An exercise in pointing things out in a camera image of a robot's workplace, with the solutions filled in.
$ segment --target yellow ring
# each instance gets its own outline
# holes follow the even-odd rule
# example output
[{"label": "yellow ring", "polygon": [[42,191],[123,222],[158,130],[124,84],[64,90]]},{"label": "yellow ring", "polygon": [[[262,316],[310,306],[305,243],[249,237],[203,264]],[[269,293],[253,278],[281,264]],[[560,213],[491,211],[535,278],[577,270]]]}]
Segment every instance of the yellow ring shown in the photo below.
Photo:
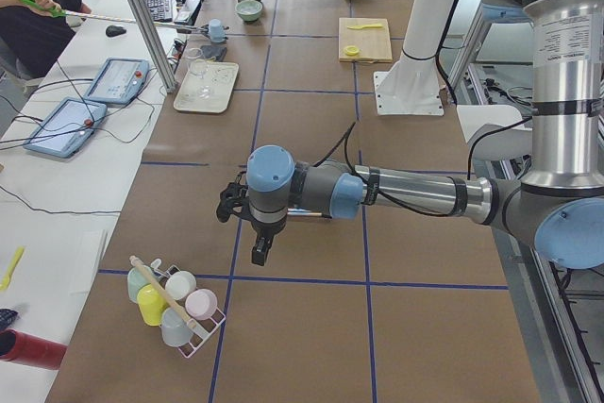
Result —
[{"label": "yellow ring", "polygon": [[347,56],[357,56],[357,55],[359,54],[359,52],[360,52],[360,51],[361,51],[361,50],[359,49],[359,47],[358,47],[358,46],[354,46],[354,45],[351,45],[351,46],[346,46],[346,47],[344,48],[344,53],[345,53]]}]

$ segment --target yellow cup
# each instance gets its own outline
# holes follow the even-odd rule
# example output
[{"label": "yellow cup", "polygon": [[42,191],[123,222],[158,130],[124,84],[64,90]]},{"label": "yellow cup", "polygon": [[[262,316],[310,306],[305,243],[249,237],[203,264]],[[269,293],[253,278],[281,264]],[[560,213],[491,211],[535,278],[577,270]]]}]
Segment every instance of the yellow cup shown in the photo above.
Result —
[{"label": "yellow cup", "polygon": [[136,295],[143,321],[149,326],[161,324],[161,314],[168,308],[168,303],[151,285],[142,287]]}]

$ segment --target black shirt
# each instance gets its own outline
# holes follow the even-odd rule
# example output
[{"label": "black shirt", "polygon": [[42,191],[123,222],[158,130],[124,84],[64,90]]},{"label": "black shirt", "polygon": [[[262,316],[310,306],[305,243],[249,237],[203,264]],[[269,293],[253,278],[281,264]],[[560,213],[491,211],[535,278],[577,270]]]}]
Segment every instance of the black shirt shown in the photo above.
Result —
[{"label": "black shirt", "polygon": [[[80,11],[82,0],[54,0]],[[73,38],[65,18],[51,18],[27,7],[0,8],[0,37],[34,77],[44,77]]]}]

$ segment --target blue joint cap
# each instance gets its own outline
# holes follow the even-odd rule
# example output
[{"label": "blue joint cap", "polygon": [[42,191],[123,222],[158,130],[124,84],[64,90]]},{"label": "blue joint cap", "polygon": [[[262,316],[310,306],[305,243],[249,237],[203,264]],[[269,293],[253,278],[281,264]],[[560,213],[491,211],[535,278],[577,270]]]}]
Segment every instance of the blue joint cap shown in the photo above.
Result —
[{"label": "blue joint cap", "polygon": [[250,189],[270,193],[290,184],[295,163],[290,153],[276,145],[258,148],[247,160],[245,180]]},{"label": "blue joint cap", "polygon": [[566,268],[604,263],[604,199],[582,198],[553,210],[537,228],[535,250]]},{"label": "blue joint cap", "polygon": [[341,174],[331,193],[329,214],[335,219],[352,219],[362,201],[362,181],[357,176]]},{"label": "blue joint cap", "polygon": [[530,18],[520,7],[501,7],[482,4],[482,17],[487,23],[518,24],[528,23]]}]

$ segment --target warning label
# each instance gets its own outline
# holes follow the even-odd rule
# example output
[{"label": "warning label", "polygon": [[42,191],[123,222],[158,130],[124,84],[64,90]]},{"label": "warning label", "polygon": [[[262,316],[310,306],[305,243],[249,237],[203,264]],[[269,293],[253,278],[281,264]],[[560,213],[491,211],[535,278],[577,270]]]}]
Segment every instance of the warning label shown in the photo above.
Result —
[{"label": "warning label", "polygon": [[602,15],[572,16],[535,27],[535,67],[569,61],[602,60]]}]

